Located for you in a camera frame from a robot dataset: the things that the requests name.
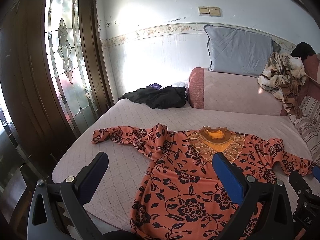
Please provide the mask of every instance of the beige switch plate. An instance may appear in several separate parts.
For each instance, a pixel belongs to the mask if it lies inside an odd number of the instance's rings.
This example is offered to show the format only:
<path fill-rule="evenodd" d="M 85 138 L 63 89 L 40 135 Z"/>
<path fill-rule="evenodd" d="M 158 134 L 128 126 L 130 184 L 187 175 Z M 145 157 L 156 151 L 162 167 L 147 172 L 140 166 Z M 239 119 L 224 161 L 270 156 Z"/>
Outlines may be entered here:
<path fill-rule="evenodd" d="M 219 7 L 206 7 L 201 6 L 199 7 L 199 14 L 200 16 L 221 16 L 221 11 Z"/>

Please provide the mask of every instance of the striped fabric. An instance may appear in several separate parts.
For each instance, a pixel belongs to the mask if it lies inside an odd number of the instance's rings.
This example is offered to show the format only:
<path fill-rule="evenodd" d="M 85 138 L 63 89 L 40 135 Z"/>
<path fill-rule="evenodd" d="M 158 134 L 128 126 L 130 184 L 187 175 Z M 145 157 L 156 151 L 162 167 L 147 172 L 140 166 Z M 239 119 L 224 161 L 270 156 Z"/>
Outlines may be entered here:
<path fill-rule="evenodd" d="M 300 109 L 303 112 L 300 119 L 293 114 L 289 117 L 307 144 L 313 160 L 320 165 L 320 102 L 306 96 L 300 104 Z"/>

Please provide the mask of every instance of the purple cloth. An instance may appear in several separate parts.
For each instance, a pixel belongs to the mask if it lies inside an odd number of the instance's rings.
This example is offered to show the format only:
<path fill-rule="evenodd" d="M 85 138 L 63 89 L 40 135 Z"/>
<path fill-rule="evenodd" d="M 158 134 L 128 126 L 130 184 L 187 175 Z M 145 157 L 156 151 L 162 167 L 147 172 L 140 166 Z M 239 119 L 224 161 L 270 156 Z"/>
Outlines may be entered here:
<path fill-rule="evenodd" d="M 146 88 L 154 88 L 159 90 L 160 88 L 162 88 L 162 86 L 157 83 L 154 83 L 152 85 L 148 85 Z"/>

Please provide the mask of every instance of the black cloth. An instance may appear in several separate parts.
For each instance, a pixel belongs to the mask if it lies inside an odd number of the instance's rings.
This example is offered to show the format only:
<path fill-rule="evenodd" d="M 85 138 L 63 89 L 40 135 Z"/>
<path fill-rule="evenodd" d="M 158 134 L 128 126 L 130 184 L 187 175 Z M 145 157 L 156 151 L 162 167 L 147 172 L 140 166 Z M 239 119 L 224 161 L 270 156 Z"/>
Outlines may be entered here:
<path fill-rule="evenodd" d="M 129 92 L 118 98 L 118 101 L 124 98 L 134 103 L 145 103 L 152 109 L 167 109 L 170 107 L 183 107 L 186 104 L 185 87 L 165 87 L 157 90 L 154 88 L 139 88 L 137 91 Z"/>
<path fill-rule="evenodd" d="M 311 45 L 301 42 L 297 47 L 291 52 L 292 57 L 300 57 L 302 62 L 307 59 L 308 56 L 316 54 Z"/>

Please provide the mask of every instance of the patterned blanket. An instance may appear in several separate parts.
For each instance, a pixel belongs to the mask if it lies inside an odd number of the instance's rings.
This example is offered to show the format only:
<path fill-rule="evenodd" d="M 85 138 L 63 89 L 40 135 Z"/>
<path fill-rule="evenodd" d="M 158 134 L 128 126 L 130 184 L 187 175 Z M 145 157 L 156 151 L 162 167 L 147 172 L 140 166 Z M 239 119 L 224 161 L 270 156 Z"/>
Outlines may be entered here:
<path fill-rule="evenodd" d="M 259 85 L 284 103 L 284 109 L 300 118 L 302 112 L 297 103 L 300 86 L 303 86 L 307 74 L 301 58 L 291 57 L 287 53 L 274 52 L 258 78 Z"/>
<path fill-rule="evenodd" d="M 316 165 L 285 152 L 280 139 L 231 133 L 222 152 L 245 176 L 274 183 L 272 166 L 276 162 L 287 175 L 297 170 L 304 176 Z M 132 145 L 151 160 L 131 212 L 132 230 L 144 239 L 193 240 L 202 236 L 213 240 L 235 213 L 237 205 L 212 168 L 216 151 L 203 143 L 199 130 L 173 132 L 161 124 L 152 129 L 120 126 L 94 131 L 92 143 L 108 139 Z M 257 205 L 243 238 L 251 234 L 261 208 Z"/>

